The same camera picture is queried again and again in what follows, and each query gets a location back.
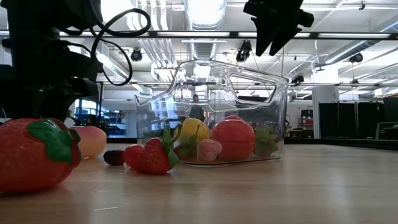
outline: dark purple fruit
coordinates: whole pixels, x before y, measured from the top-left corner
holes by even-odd
[[[110,150],[104,153],[104,160],[111,166],[121,166],[124,164],[123,150]]]

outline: wooden table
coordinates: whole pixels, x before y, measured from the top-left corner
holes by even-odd
[[[85,160],[56,189],[1,195],[0,223],[398,223],[398,153],[285,149],[281,161],[165,176]]]

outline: yellow fruit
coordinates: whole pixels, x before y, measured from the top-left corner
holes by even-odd
[[[194,136],[197,133],[198,125],[199,125],[199,130],[197,135],[198,144],[204,139],[209,139],[210,138],[209,128],[201,120],[196,118],[188,118],[184,121],[184,123],[182,124],[181,134],[178,139],[186,139],[189,138],[190,136]],[[177,136],[177,134],[178,130],[176,129],[174,131],[174,136]]]

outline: plastic fruit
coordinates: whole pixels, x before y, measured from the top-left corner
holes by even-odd
[[[87,126],[70,129],[76,130],[80,135],[79,148],[83,158],[95,158],[105,150],[106,134],[100,128]]]
[[[131,168],[137,169],[141,151],[144,149],[143,145],[134,144],[124,150],[124,162]]]
[[[182,139],[187,139],[190,136],[196,135],[197,129],[199,125],[199,131],[197,134],[197,142],[200,143],[204,139],[209,139],[210,138],[210,130],[207,127],[205,123],[203,123],[201,120],[196,119],[196,118],[188,118],[184,121],[182,124],[182,130],[181,130],[181,135],[180,138]],[[177,136],[178,131],[174,131],[174,136]]]
[[[182,125],[179,124],[178,130],[181,131],[181,128]],[[139,156],[138,172],[160,175],[173,169],[178,161],[178,156],[172,150],[173,143],[177,138],[178,135],[171,139],[170,129],[165,126],[163,139],[152,138],[147,141]]]
[[[81,160],[76,131],[56,119],[16,119],[0,126],[0,192],[30,192],[64,181]]]
[[[174,144],[174,152],[181,159],[197,158],[198,139],[197,135],[200,129],[200,125],[197,126],[197,131],[194,135],[187,137],[180,137]]]
[[[205,139],[198,145],[199,162],[212,162],[223,150],[223,146],[214,140]]]
[[[238,119],[238,120],[244,121],[242,118],[240,118],[239,116],[236,116],[236,115],[230,115],[224,119]]]
[[[257,128],[256,129],[256,148],[254,153],[257,156],[270,156],[273,152],[279,150],[277,141],[278,135],[271,134],[271,129]]]
[[[124,164],[123,150],[110,150],[104,153],[104,161],[111,166],[121,166]]]
[[[219,159],[248,159],[254,150],[255,135],[252,127],[239,119],[225,119],[211,130],[211,139],[223,146]]]

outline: clear plastic container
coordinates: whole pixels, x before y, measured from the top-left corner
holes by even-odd
[[[185,163],[279,159],[288,84],[286,78],[227,63],[182,63],[169,90],[149,100],[136,96],[138,141],[162,138],[167,128],[178,137],[174,152]],[[269,97],[255,97],[260,91]]]

